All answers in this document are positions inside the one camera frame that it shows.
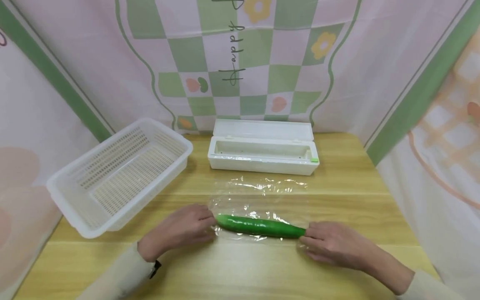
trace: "white sleeve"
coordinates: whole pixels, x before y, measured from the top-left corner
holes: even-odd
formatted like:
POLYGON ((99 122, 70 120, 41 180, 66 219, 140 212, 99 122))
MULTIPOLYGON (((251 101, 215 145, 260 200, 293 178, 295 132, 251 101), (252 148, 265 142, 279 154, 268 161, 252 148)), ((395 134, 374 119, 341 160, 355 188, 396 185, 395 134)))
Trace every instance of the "white sleeve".
POLYGON ((135 242, 77 300, 125 298, 151 275, 154 266, 155 263, 147 263, 140 256, 135 242))
POLYGON ((398 300, 463 300, 443 283, 421 270, 415 272, 407 292, 397 298, 398 300))

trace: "wooden table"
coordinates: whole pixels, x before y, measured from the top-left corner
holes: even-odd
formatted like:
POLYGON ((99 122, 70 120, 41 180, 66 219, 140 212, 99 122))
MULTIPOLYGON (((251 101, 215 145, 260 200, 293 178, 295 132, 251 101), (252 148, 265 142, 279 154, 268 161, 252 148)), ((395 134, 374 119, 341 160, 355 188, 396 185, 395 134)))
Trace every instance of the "wooden table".
MULTIPOLYGON (((132 242, 177 208, 208 203, 215 181, 238 178, 295 179, 307 184, 282 205, 313 220, 344 222, 409 267, 437 276, 358 139, 346 133, 316 134, 321 164, 312 176, 210 169, 210 138, 187 136, 194 145, 187 168, 118 232, 83 239, 62 219, 20 290, 17 300, 74 299, 132 242)), ((316 264, 295 241, 273 243, 218 238, 213 244, 167 253, 162 272, 132 299, 389 299, 390 291, 357 271, 316 264)))

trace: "cling film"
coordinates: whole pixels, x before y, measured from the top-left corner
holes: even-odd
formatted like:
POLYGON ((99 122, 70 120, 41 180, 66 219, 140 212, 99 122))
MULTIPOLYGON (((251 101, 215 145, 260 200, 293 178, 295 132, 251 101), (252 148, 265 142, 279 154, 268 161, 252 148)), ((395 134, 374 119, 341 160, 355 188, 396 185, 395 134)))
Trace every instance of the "cling film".
MULTIPOLYGON (((214 215, 230 215, 265 219, 307 228, 311 220, 307 183, 291 179, 291 176, 260 178, 258 174, 247 174, 236 178, 217 179, 210 209, 214 215)), ((220 238, 245 241, 283 241, 283 238, 237 233, 215 228, 220 238)))

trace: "cucumber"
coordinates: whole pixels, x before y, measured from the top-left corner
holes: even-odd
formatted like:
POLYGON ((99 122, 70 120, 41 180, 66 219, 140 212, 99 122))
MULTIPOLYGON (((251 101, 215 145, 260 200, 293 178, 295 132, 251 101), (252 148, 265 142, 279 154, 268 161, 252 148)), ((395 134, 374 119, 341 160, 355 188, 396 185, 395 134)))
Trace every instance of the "cucumber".
POLYGON ((239 233, 285 239, 298 239, 305 234, 303 228, 278 221, 229 215, 217 215, 215 219, 221 228, 239 233))

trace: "box lid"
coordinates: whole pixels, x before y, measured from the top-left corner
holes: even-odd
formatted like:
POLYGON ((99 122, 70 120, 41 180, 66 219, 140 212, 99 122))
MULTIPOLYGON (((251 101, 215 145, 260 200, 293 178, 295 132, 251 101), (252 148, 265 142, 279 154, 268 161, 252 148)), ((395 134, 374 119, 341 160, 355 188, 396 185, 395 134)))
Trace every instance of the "box lid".
POLYGON ((310 123, 217 119, 213 135, 252 139, 313 141, 310 123))

